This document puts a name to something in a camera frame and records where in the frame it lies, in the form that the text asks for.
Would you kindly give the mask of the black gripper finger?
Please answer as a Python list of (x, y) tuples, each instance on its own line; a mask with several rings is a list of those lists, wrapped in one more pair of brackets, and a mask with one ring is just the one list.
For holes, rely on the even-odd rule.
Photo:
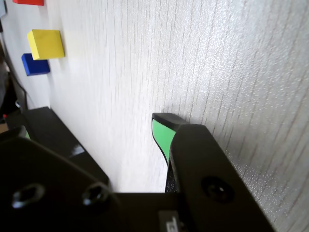
[(22, 137), (0, 135), (3, 232), (118, 232), (107, 186), (77, 165)]
[(153, 113), (152, 135), (182, 196), (180, 213), (188, 231), (273, 231), (206, 126), (172, 113)]

